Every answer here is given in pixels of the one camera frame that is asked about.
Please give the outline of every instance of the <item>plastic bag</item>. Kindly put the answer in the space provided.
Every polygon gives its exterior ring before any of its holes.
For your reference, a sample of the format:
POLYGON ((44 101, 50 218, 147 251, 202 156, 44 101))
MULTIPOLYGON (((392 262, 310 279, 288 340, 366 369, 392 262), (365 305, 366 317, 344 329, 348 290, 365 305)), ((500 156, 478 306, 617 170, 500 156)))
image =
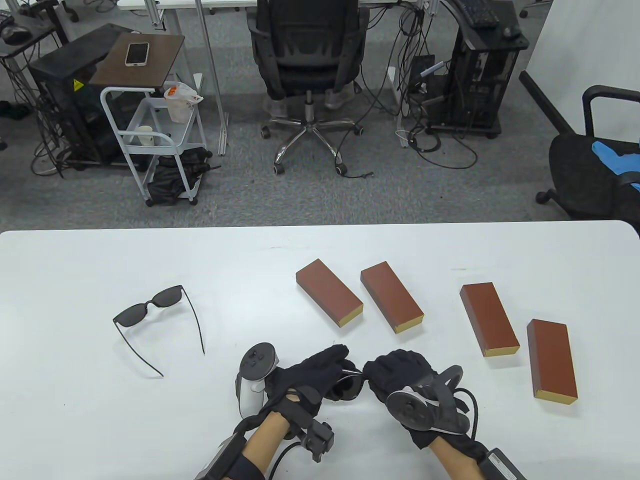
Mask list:
POLYGON ((164 99, 169 110, 171 120, 178 124, 189 122, 194 107, 203 101, 203 97, 198 95, 189 85, 177 82, 165 91, 164 99))

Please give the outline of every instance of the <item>chair seat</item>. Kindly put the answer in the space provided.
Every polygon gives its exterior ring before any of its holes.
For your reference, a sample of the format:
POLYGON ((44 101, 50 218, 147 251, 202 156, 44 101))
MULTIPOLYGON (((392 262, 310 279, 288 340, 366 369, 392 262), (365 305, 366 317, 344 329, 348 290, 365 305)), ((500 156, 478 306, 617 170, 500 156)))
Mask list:
MULTIPOLYGON (((563 207, 581 216, 611 216, 616 174, 604 165, 591 147, 601 141, 618 155, 640 154, 637 143, 561 134, 551 143, 549 166, 563 207)), ((613 218, 640 222, 640 192, 631 185, 619 188, 613 218)))
MULTIPOLYGON (((266 70, 260 65, 259 70, 262 78, 265 82, 268 82, 269 77, 266 74, 266 70)), ((280 67, 278 71, 280 73, 280 82, 286 96, 295 97, 297 95, 304 95, 307 90, 311 90, 313 93, 324 93, 326 90, 333 88, 338 68, 303 70, 300 68, 280 67)), ((346 82, 349 83, 355 80, 359 73, 360 64, 356 63, 351 67, 346 82)))

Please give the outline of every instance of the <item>black bag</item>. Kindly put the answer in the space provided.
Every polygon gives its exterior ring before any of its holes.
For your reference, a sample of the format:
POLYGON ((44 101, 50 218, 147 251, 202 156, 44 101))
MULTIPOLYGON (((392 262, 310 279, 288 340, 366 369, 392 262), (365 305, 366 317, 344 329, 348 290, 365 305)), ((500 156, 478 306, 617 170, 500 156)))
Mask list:
MULTIPOLYGON (((204 148, 185 151, 180 161, 187 177, 189 188, 193 188, 203 173, 220 168, 207 163, 209 153, 204 148)), ((154 204, 174 205, 181 193, 185 192, 180 170, 172 156, 161 156, 154 172, 154 179, 147 185, 154 204)))

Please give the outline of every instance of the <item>black sunglasses frame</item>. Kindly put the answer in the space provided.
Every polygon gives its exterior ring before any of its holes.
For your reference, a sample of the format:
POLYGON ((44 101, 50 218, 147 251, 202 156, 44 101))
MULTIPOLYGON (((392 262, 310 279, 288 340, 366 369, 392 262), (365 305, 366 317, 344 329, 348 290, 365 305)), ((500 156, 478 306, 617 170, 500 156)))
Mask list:
MULTIPOLYGON (((177 302, 175 302, 175 303, 174 303, 174 304, 172 304, 172 305, 167 305, 167 306, 165 306, 165 307, 160 307, 160 306, 158 306, 158 305, 154 302, 153 298, 152 298, 151 300, 148 300, 148 301, 144 302, 144 304, 143 304, 143 305, 145 306, 145 316, 144 316, 144 317, 142 317, 139 321, 135 322, 135 323, 134 323, 134 324, 132 324, 132 325, 129 325, 129 326, 128 326, 128 327, 126 327, 126 328, 130 328, 130 327, 132 327, 132 326, 134 326, 134 325, 137 325, 138 323, 142 322, 142 320, 144 320, 144 319, 145 319, 145 317, 147 316, 147 313, 148 313, 148 309, 147 309, 147 307, 148 307, 148 305, 149 305, 150 303, 151 303, 151 304, 153 304, 153 305, 155 305, 155 306, 156 306, 156 307, 158 307, 158 308, 169 308, 169 307, 172 307, 172 306, 174 306, 174 305, 178 304, 178 302, 182 299, 182 293, 184 293, 184 296, 187 298, 187 301, 189 302, 189 306, 191 307, 191 311, 193 312, 193 316, 194 316, 194 317, 196 317, 196 324, 198 325, 198 334, 200 335, 200 346, 202 346, 202 354, 203 354, 203 355, 205 355, 205 352, 204 352, 204 342, 203 342, 203 340, 202 340, 202 330, 200 329, 200 321, 198 320, 198 314, 196 313, 195 308, 193 308, 193 304, 191 303, 191 299, 189 298, 189 295, 187 294, 187 290, 185 290, 185 289, 184 289, 184 287, 183 287, 182 285, 176 285, 175 287, 169 287, 169 288, 167 288, 167 289, 162 290, 161 292, 158 292, 157 294, 155 294, 155 295, 154 295, 154 298, 155 298, 156 296, 158 296, 159 294, 161 294, 161 293, 163 293, 163 292, 167 291, 167 290, 170 290, 170 289, 176 289, 176 288, 179 288, 179 289, 180 289, 180 299, 179 299, 177 302)), ((136 354, 136 357, 138 357, 138 358, 139 358, 140 360, 142 360, 146 365, 148 365, 150 368, 152 368, 153 370, 155 370, 155 372, 156 372, 156 373, 158 373, 158 375, 160 375, 162 378, 164 378, 164 375, 162 374, 162 372, 161 372, 160 370, 158 370, 157 368, 155 368, 153 365, 151 365, 151 364, 150 364, 148 361, 146 361, 144 358, 142 358, 142 356, 140 356, 140 354, 139 354, 139 353, 138 353, 138 352, 137 352, 137 351, 136 351, 136 350, 131 346, 131 344, 130 344, 130 343, 129 343, 129 341, 127 340, 127 337, 125 337, 125 336, 124 336, 124 333, 122 333, 122 330, 121 330, 121 329, 120 329, 120 327, 118 326, 118 320, 117 320, 118 316, 119 316, 121 313, 119 313, 118 315, 116 315, 116 317, 113 319, 113 324, 114 324, 114 325, 116 326, 116 328, 118 329, 118 333, 120 334, 120 336, 122 337, 122 339, 125 341, 125 343, 129 346, 129 348, 131 348, 131 351, 132 351, 133 353, 135 353, 135 354, 136 354)))

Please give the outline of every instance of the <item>gray carpet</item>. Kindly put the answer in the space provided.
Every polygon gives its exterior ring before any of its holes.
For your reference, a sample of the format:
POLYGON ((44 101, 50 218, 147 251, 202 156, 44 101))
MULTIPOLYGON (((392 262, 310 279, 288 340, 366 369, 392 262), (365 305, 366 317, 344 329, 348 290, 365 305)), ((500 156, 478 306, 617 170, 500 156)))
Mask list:
MULTIPOLYGON (((516 0, 516 7, 524 0, 516 0)), ((150 31, 148 20, 117 9, 105 14, 79 11, 79 31, 111 21, 150 31)), ((532 47, 540 33, 546 8, 532 10, 521 20, 532 47)), ((399 9, 390 10, 367 37, 363 72, 372 88, 379 88, 399 9)), ((200 32, 195 12, 181 12, 188 32, 192 64, 204 62, 198 47, 200 32)), ((0 136, 9 148, 0 152, 0 232, 50 228, 146 228, 241 225, 322 225, 356 223, 423 223, 462 221, 561 220, 566 216, 552 205, 534 202, 535 193, 551 186, 548 146, 556 132, 528 96, 517 77, 531 55, 523 52, 502 104, 503 133, 496 140, 467 137, 479 154, 470 170, 444 170, 425 163, 414 151, 401 149, 394 120, 376 110, 362 122, 365 134, 350 136, 342 147, 350 173, 373 171, 366 180, 338 177, 332 157, 307 138, 287 154, 287 171, 275 177, 273 154, 288 135, 275 132, 270 140, 259 135, 266 114, 260 109, 264 84, 253 63, 250 37, 243 12, 217 12, 207 22, 214 43, 223 103, 230 112, 229 143, 225 157, 214 158, 222 168, 204 178, 199 203, 148 208, 128 170, 92 168, 69 170, 65 179, 36 177, 29 171, 33 149, 39 142, 32 118, 21 122, 0 118, 0 136)), ((438 59, 448 60, 456 26, 442 8, 429 33, 429 46, 438 59)), ((52 45, 44 45, 43 51, 52 45)), ((13 93, 0 73, 0 99, 13 93)), ((390 90, 383 101, 392 105, 390 90)), ((293 99, 292 108, 300 108, 293 99)), ((358 118, 369 104, 365 95, 339 113, 358 118)), ((202 104, 205 130, 216 150, 219 123, 213 102, 202 104)), ((324 108, 318 116, 331 117, 324 108)), ((342 134, 329 134, 337 143, 342 134)), ((464 165, 470 152, 445 137, 441 151, 430 158, 464 165)))

